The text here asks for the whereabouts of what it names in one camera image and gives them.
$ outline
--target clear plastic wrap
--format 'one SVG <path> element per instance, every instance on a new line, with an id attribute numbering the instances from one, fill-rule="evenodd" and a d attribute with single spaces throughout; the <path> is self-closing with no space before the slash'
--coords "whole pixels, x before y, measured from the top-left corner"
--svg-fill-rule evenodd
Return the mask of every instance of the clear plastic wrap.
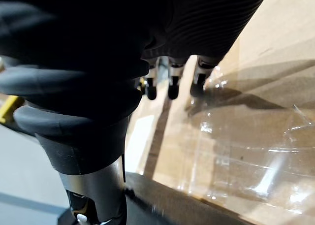
<path id="1" fill-rule="evenodd" d="M 313 1 L 265 0 L 203 98 L 189 94 L 197 57 L 188 60 L 154 180 L 257 224 L 315 224 Z"/>

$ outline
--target gray floor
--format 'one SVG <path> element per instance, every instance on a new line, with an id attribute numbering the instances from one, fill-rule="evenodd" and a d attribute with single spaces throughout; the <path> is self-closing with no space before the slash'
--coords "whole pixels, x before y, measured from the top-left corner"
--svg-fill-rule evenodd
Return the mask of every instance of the gray floor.
<path id="1" fill-rule="evenodd" d="M 68 200 L 39 143 L 0 126 L 0 149 L 0 224 L 56 224 Z"/>

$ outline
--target cardboard surface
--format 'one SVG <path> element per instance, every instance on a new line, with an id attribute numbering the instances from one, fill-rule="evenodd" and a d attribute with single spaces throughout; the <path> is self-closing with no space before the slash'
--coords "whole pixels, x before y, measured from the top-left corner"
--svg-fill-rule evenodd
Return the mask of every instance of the cardboard surface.
<path id="1" fill-rule="evenodd" d="M 265 0 L 204 99 L 189 95 L 196 57 L 189 59 L 154 180 L 256 223 L 315 223 L 314 11 L 314 0 Z M 152 102 L 156 112 L 163 101 Z"/>

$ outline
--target yellow object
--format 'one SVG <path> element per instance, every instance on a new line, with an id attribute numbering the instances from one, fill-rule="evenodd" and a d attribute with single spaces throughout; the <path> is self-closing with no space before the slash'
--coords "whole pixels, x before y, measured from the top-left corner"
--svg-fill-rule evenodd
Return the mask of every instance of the yellow object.
<path id="1" fill-rule="evenodd" d="M 13 112 L 23 103 L 23 99 L 18 96 L 9 96 L 2 107 L 0 107 L 0 123 L 4 124 L 13 120 Z"/>

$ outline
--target robotic hand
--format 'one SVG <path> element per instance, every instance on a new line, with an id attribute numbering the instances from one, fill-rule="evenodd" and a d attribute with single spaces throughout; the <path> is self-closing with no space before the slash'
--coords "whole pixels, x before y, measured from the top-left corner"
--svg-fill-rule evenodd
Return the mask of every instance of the robotic hand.
<path id="1" fill-rule="evenodd" d="M 154 59 L 168 56 L 174 99 L 197 54 L 199 95 L 262 1 L 0 0 L 0 92 L 27 101 L 16 122 L 35 133 L 81 225 L 126 224 L 125 135 L 142 96 L 134 79 L 147 75 L 155 98 Z"/>

